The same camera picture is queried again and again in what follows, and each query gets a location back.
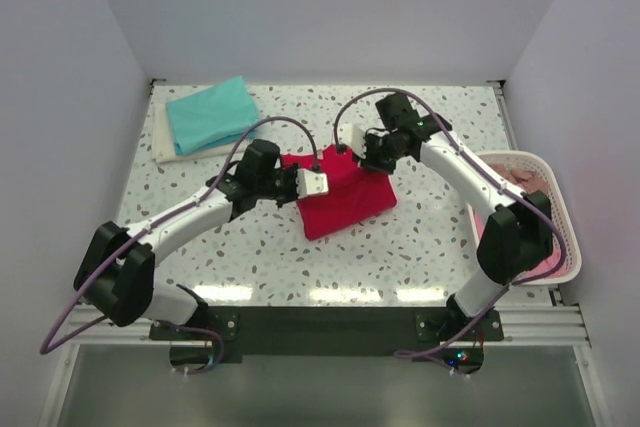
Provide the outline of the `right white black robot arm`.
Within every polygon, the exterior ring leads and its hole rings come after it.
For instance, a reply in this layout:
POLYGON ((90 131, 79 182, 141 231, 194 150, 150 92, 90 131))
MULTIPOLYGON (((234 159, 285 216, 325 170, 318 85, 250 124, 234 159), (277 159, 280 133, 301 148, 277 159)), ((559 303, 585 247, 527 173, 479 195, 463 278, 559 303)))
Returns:
POLYGON ((480 329, 484 309, 552 255, 551 201, 542 191, 527 193, 500 177, 435 112, 420 115, 412 105, 416 96, 392 89, 382 93, 376 104, 382 127, 344 125, 336 129, 336 138, 369 170, 390 174, 404 157, 424 164, 480 217, 484 229, 476 250, 479 269, 449 297, 445 316, 452 337, 469 339, 480 329))

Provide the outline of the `red t shirt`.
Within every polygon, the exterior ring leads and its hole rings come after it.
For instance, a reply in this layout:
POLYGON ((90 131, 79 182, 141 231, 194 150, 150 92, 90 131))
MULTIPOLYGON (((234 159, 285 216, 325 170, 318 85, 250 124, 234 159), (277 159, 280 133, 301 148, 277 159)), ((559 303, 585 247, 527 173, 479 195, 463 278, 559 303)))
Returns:
POLYGON ((368 220, 397 204, 389 177, 360 168, 350 150, 338 153, 330 145, 322 151, 320 167, 327 175, 329 192, 297 201, 309 241, 368 220))

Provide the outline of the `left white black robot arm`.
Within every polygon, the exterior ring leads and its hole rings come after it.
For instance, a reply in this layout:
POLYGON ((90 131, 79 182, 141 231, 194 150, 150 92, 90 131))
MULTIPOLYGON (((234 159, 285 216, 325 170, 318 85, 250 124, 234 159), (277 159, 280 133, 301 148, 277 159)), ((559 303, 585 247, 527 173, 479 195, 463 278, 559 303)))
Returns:
POLYGON ((253 209, 260 200, 282 206, 299 197, 298 164, 283 162, 278 146, 253 141, 194 194, 137 224, 101 225, 73 282, 74 289, 113 324, 140 318, 171 323, 185 339, 207 327, 204 301, 187 287, 155 279, 159 264, 201 234, 253 209))

